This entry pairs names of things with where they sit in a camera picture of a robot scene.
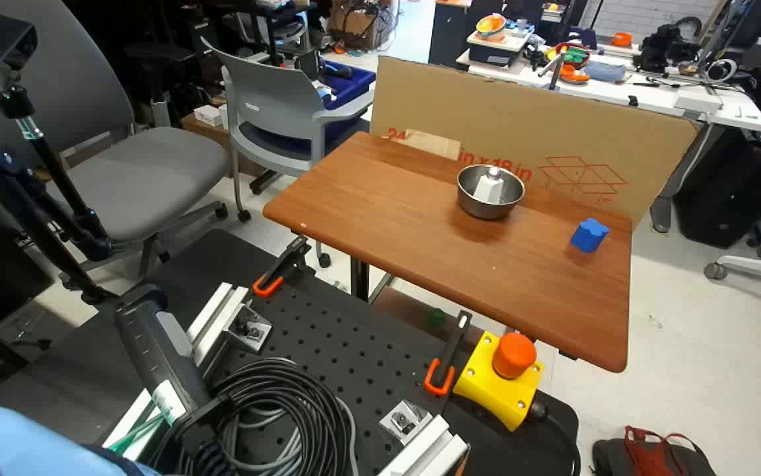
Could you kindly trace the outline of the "white salt cellar silver top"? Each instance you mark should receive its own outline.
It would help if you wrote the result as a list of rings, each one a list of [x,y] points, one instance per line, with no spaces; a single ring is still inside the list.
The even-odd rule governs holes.
[[[497,204],[502,198],[502,176],[497,169],[485,169],[472,189],[476,201]]]

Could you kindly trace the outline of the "silver metal bowl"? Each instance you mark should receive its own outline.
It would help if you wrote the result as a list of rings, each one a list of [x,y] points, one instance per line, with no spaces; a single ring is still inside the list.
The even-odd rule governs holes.
[[[506,218],[524,198],[526,183],[505,165],[468,163],[458,172],[458,205],[476,218]]]

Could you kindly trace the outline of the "orange black clamp right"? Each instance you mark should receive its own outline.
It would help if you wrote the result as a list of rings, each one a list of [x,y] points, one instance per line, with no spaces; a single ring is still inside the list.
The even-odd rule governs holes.
[[[458,378],[455,353],[471,327],[471,319],[472,314],[468,308],[459,308],[451,336],[447,339],[442,353],[427,361],[427,369],[422,374],[422,388],[431,396],[444,399],[451,390],[455,378]]]

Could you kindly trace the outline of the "orange black clamp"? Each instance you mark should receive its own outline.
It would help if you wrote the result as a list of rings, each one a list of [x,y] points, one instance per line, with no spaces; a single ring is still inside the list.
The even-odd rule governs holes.
[[[444,399],[451,390],[455,378],[458,378],[455,353],[471,327],[471,319],[472,314],[468,308],[459,308],[451,336],[447,339],[442,353],[427,361],[427,369],[422,374],[422,388],[431,396]]]
[[[306,241],[304,237],[294,237],[282,254],[253,280],[250,290],[261,299],[273,296],[282,280],[286,271],[300,261],[306,254]]]

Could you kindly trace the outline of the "orange black clamp left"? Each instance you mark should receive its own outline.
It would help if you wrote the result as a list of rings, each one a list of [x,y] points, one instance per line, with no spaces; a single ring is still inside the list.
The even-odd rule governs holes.
[[[282,280],[286,271],[300,261],[306,254],[306,241],[304,237],[294,237],[282,254],[253,280],[250,290],[261,299],[273,296]]]

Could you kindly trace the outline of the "black perforated breadboard base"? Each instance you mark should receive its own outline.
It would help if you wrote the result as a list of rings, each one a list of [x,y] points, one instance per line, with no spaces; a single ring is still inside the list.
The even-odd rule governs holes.
[[[364,474],[381,471],[398,451],[398,440],[381,426],[398,401],[415,401],[450,419],[471,443],[464,476],[570,474],[578,418],[567,405],[553,399],[545,423],[506,431],[468,401],[442,401],[422,390],[426,368],[442,352],[435,336],[374,312],[306,270],[291,271],[286,286],[253,308],[273,321],[263,352],[294,358],[350,406]],[[103,440],[138,393],[139,378],[111,308],[101,308],[0,384],[0,405],[85,443]]]

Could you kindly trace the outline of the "light grey plastic chair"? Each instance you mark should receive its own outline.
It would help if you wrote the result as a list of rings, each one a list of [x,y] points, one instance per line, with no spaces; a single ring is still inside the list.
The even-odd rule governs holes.
[[[362,128],[362,115],[373,106],[374,74],[368,69],[316,52],[273,65],[210,42],[205,48],[221,64],[229,147],[270,173],[308,172]]]

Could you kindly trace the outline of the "wooden table top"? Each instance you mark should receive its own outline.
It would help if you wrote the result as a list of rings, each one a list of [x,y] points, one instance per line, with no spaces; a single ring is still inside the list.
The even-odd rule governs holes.
[[[484,221],[458,205],[458,163],[368,132],[350,134],[263,216],[524,329],[602,369],[628,358],[632,221],[604,210],[591,254],[570,236],[591,210],[549,192]]]

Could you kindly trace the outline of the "red stop button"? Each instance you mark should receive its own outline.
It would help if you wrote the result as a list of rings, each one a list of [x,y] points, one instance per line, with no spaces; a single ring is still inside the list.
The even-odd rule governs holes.
[[[498,378],[514,380],[526,368],[537,361],[537,347],[524,333],[505,333],[497,340],[491,368]]]

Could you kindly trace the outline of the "yellow emergency stop box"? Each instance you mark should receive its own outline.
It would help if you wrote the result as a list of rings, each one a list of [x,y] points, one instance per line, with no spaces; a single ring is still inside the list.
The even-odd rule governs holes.
[[[502,336],[489,329],[481,333],[476,349],[459,369],[458,384],[451,386],[451,393],[476,401],[506,431],[518,431],[534,406],[545,365],[537,357],[537,361],[526,368],[514,380],[498,378],[491,368],[491,357]]]

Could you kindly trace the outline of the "blue cube block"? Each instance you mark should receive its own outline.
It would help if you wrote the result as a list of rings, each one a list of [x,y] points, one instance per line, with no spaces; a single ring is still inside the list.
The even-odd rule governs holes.
[[[602,224],[594,216],[586,216],[583,221],[576,224],[570,245],[582,254],[594,254],[607,236],[611,236],[607,224]]]

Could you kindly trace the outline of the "brown cardboard sheet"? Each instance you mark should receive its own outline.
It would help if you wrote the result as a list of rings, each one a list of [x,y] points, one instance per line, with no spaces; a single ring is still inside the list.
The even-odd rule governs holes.
[[[628,218],[649,209],[698,136],[689,119],[387,56],[378,60],[370,128],[455,139],[463,163],[498,163],[531,192]]]

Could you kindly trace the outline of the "grey office chair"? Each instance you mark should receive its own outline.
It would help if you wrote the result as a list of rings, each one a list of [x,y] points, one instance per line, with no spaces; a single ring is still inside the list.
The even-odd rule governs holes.
[[[226,150],[180,126],[139,128],[122,79],[62,0],[0,0],[0,12],[36,29],[20,85],[47,146],[111,237],[106,259],[62,241],[88,275],[129,247],[156,261],[163,232],[226,214],[210,198],[229,169]]]

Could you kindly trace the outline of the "white cluttered desk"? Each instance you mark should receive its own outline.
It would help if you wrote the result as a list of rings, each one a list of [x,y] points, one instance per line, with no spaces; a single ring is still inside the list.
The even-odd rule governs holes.
[[[502,40],[484,40],[471,32],[464,50],[455,64],[464,70],[502,79],[512,85],[557,90],[563,95],[632,106],[665,115],[698,115],[705,123],[761,132],[761,109],[739,90],[707,85],[683,77],[641,74],[615,52],[590,52],[594,77],[583,85],[563,82],[557,74],[557,52],[545,56],[539,64],[526,57],[526,48],[545,50],[546,42],[537,40],[526,21],[509,21]]]

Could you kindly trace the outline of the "black orange backpack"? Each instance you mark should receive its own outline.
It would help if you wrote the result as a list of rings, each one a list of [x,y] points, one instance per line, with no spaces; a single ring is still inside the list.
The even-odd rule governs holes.
[[[716,476],[707,455],[689,436],[627,426],[615,439],[591,443],[594,476]]]

